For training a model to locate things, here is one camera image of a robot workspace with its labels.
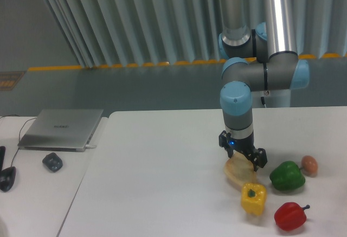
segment wall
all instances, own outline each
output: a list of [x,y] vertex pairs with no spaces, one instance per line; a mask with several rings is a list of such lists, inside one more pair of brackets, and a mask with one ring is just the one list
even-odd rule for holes
[[0,0],[0,71],[77,64],[44,0]]

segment yellow bell pepper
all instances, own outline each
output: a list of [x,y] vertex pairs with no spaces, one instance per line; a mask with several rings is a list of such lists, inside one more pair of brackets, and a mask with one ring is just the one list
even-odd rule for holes
[[261,184],[245,183],[241,191],[241,206],[248,214],[261,215],[266,201],[266,188]]

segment silver laptop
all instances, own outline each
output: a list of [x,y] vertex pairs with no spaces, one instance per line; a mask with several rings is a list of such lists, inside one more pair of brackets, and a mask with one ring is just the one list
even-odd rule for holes
[[42,110],[20,140],[27,150],[85,151],[103,110]]

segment green bell pepper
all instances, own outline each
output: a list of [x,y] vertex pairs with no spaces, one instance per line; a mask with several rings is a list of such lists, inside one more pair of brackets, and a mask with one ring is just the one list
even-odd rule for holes
[[294,190],[305,184],[298,165],[293,161],[285,161],[270,174],[270,180],[275,189],[280,191]]

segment laptop logo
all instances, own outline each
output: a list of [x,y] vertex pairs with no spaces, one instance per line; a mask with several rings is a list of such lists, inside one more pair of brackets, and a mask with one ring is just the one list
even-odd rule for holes
[[54,125],[55,128],[67,129],[69,125]]

